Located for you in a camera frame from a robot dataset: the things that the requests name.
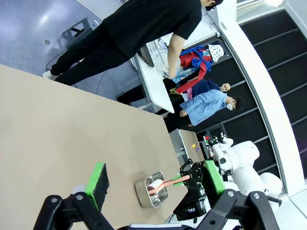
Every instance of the reflective floor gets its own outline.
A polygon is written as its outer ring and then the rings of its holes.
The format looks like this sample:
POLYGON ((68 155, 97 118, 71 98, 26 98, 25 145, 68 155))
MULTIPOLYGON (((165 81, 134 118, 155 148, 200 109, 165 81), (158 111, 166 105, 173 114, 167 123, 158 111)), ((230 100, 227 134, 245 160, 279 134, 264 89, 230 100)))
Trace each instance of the reflective floor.
MULTIPOLYGON (((118 7, 119 0, 101 1, 106 17, 118 7)), ((101 23, 76 0, 1 0, 0 64, 40 76, 47 63, 65 50, 67 41, 62 32, 85 17, 101 23)), ((140 84, 129 63, 110 69, 101 79, 103 74, 76 85, 79 89, 91 93, 97 91, 97 95, 115 100, 117 94, 140 84)))

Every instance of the desk leg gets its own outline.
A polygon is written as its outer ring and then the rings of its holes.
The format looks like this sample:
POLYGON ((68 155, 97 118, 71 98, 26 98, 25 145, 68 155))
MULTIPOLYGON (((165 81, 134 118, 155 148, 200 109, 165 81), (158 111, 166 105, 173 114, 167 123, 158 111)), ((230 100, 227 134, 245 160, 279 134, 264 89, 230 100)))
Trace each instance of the desk leg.
POLYGON ((149 102, 149 103, 147 103, 145 105, 142 105, 142 106, 138 107, 138 109, 145 109, 145 108, 151 106, 152 104, 153 104, 152 102, 149 102))

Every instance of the stainless steel tray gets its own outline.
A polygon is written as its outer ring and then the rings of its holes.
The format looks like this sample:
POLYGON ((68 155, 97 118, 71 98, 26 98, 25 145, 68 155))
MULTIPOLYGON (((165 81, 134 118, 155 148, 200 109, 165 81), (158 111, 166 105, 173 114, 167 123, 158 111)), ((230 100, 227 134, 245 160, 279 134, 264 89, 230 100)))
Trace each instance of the stainless steel tray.
POLYGON ((164 181, 163 174, 161 172, 155 172, 149 176, 146 176, 145 179, 142 179, 135 183, 135 191, 138 195, 140 204, 143 208, 158 208, 163 201, 168 197, 167 188, 161 189, 156 195, 150 196, 147 190, 147 187, 154 182, 155 180, 161 179, 164 181))

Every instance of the screw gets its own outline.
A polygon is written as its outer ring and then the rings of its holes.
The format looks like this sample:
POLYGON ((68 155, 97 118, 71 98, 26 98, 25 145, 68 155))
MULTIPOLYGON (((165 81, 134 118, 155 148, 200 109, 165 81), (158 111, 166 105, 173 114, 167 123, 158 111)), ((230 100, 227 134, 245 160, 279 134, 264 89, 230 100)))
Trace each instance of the screw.
POLYGON ((82 200, 83 196, 82 195, 77 195, 76 198, 77 198, 77 200, 82 200))
POLYGON ((255 193, 255 194, 254 194, 254 197, 255 197, 255 199, 259 199, 259 198, 260 198, 260 195, 259 195, 258 193, 255 193))
POLYGON ((232 196, 235 195, 235 193, 234 193, 233 191, 229 191, 227 194, 228 194, 230 197, 232 197, 232 196))

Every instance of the white face mask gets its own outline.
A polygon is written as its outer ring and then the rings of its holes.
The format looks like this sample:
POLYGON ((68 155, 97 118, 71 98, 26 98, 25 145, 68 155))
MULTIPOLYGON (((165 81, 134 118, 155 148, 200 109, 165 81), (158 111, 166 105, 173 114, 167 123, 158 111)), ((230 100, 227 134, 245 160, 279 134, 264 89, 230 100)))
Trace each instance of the white face mask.
POLYGON ((229 109, 229 110, 233 110, 232 104, 227 104, 226 108, 229 109))

